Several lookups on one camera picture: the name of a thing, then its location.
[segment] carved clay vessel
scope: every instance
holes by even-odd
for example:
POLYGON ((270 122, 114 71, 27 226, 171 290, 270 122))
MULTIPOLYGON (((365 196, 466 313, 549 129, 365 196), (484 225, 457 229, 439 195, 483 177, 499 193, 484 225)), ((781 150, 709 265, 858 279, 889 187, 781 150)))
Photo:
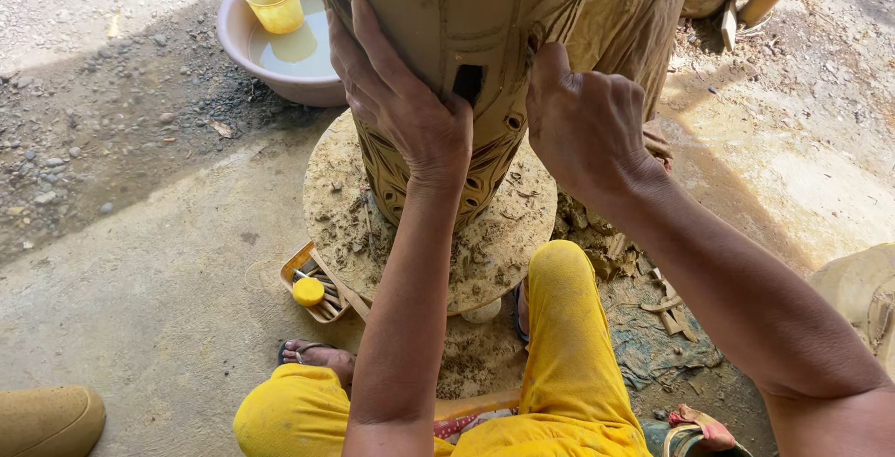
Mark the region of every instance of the carved clay vessel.
MULTIPOLYGON (((349 29, 350 1, 324 0, 349 29)), ((566 42, 583 6, 591 5, 588 28, 578 31, 585 35, 578 39, 575 53, 570 49, 573 67, 602 70, 598 61, 610 59, 612 69, 625 70, 630 79, 651 86, 644 88, 651 102, 647 110, 652 111, 683 0, 369 1, 410 69, 442 99, 453 91, 473 106, 473 158, 454 224, 454 230, 460 230, 485 211, 525 134, 526 73, 532 51, 544 42, 566 42), (600 6, 610 10, 606 18, 600 16, 600 6), (656 18, 657 7, 668 15, 656 18), (657 30, 654 21, 661 28, 657 30), (643 39, 631 37, 638 34, 643 39)), ((382 132, 357 119, 355 123, 376 205, 397 224, 404 207, 407 165, 382 132)))

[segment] dirt ground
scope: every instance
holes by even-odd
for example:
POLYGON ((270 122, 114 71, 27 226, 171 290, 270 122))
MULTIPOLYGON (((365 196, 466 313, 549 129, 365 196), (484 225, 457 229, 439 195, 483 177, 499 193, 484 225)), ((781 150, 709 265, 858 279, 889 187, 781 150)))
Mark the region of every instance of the dirt ground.
MULTIPOLYGON (((732 54, 711 21, 678 28, 659 107, 674 175, 803 275, 893 240, 892 2, 784 0, 732 54)), ((273 132, 306 141, 335 118, 237 69, 215 37, 219 3, 0 0, 0 270, 273 132)), ((487 325, 449 319, 440 396, 518 386, 510 307, 487 325)), ((776 452, 755 386, 728 362, 631 396, 641 417, 686 402, 756 456, 776 452)))

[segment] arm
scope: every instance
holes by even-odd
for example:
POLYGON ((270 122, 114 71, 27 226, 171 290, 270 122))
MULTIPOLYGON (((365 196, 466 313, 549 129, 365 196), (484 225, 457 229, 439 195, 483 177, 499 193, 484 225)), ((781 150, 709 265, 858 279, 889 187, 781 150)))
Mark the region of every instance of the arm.
POLYGON ((535 58, 531 147, 568 192, 650 252, 715 344, 761 389, 781 449, 829 454, 830 437, 876 451, 884 447, 874 437, 891 444, 880 425, 895 417, 881 408, 895 402, 895 388, 880 365, 804 280, 650 157, 642 108, 643 91, 621 76, 571 74, 560 45, 535 58))
POLYGON ((366 55, 328 14, 333 66, 354 113, 386 133, 411 176, 358 350, 342 453, 431 454, 451 237, 472 156, 472 110, 459 97, 442 105, 413 76, 365 0, 352 0, 352 15, 366 55))

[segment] concrete floor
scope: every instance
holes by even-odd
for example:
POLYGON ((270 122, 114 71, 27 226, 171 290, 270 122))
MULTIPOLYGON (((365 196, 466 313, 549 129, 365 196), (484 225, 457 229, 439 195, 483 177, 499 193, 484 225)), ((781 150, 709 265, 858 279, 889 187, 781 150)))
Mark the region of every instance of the concrete floor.
POLYGON ((308 237, 304 167, 323 125, 277 132, 0 273, 4 388, 79 383, 106 403, 93 457, 239 455, 230 421, 278 341, 356 350, 275 278, 308 237))

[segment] wrist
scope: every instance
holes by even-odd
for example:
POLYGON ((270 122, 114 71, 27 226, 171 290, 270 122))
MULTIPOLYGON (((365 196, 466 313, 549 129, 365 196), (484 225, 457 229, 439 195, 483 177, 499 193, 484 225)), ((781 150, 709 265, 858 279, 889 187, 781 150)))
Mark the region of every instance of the wrist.
POLYGON ((623 229, 642 222, 674 186, 674 180, 653 157, 620 172, 620 185, 611 189, 591 187, 590 206, 623 229))
POLYGON ((407 199, 452 200, 459 203, 465 173, 412 174, 407 180, 407 199))

